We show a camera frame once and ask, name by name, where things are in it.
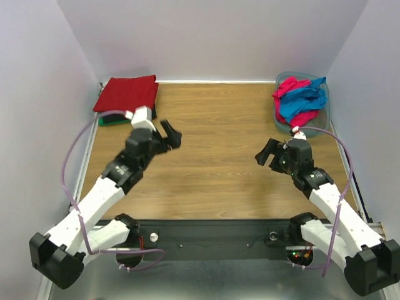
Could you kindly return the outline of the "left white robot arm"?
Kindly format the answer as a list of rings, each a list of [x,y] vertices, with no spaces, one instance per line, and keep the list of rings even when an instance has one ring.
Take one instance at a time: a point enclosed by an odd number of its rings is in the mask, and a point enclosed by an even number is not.
[[[135,121],[125,147],[107,164],[83,200],[46,234],[37,232],[29,240],[33,268],[57,287],[69,288],[85,265],[100,254],[111,253],[113,246],[138,242],[138,224],[126,214],[116,216],[93,234],[89,231],[143,178],[154,156],[181,146],[181,132],[167,120],[160,123],[166,137],[151,121]]]

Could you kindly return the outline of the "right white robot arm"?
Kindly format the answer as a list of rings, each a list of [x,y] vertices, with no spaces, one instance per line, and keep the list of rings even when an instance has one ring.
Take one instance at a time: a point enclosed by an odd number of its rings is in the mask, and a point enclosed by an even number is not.
[[[269,139],[255,156],[261,166],[268,157],[272,171],[287,174],[294,186],[317,206],[333,225],[328,229],[310,212],[294,216],[287,229],[289,240],[319,248],[344,273],[350,288],[366,296],[399,283],[399,244],[385,240],[342,198],[332,177],[314,165],[305,137],[287,142]]]

